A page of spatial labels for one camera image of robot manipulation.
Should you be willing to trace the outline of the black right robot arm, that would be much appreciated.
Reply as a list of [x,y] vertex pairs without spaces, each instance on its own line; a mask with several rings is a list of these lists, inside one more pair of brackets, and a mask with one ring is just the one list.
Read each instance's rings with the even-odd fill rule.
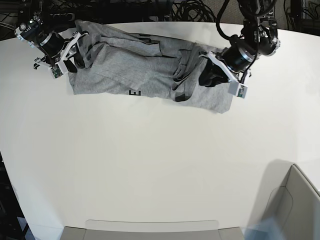
[[87,31],[72,33],[72,37],[63,38],[60,32],[67,29],[66,24],[49,25],[49,20],[44,17],[42,0],[39,1],[38,11],[29,21],[19,24],[14,30],[15,36],[22,42],[28,43],[32,48],[36,47],[44,56],[34,60],[33,69],[40,66],[46,67],[55,79],[68,74],[77,73],[78,69],[72,62],[82,63],[79,50],[79,41],[88,36]]

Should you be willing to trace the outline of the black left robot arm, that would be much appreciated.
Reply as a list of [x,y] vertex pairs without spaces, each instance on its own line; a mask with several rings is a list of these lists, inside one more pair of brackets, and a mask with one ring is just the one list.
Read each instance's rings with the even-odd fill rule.
[[244,84],[250,77],[251,67],[260,56],[271,56],[280,47],[278,23],[274,16],[274,0],[240,0],[238,6],[244,17],[240,35],[226,35],[221,28],[221,18],[229,1],[220,8],[215,26],[219,35],[229,41],[230,47],[212,50],[202,55],[207,59],[199,77],[199,85],[215,87],[235,81]]

